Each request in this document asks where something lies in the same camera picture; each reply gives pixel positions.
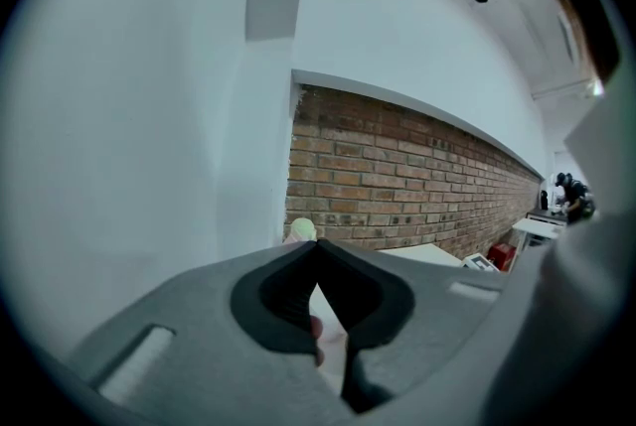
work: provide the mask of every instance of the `dark clothing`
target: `dark clothing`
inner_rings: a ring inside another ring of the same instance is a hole
[[[580,181],[573,181],[571,185],[564,186],[563,189],[565,190],[565,198],[571,206],[577,200],[580,200],[578,208],[567,213],[567,224],[573,224],[579,221],[583,216],[585,189]]]

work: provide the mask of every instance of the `brick wall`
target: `brick wall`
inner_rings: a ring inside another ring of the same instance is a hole
[[[286,226],[373,249],[434,242],[486,253],[536,205],[540,179],[492,145],[420,113],[304,87],[293,126]]]

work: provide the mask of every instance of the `white ceiling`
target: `white ceiling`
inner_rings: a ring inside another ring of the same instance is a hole
[[[572,62],[576,48],[566,42],[557,0],[465,1],[503,42],[528,80],[533,96],[563,88],[585,89],[588,79]]]

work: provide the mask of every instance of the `red object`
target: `red object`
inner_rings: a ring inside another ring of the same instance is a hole
[[[495,244],[488,251],[488,260],[493,262],[500,271],[508,272],[515,257],[515,249],[517,249],[515,246],[503,242]]]

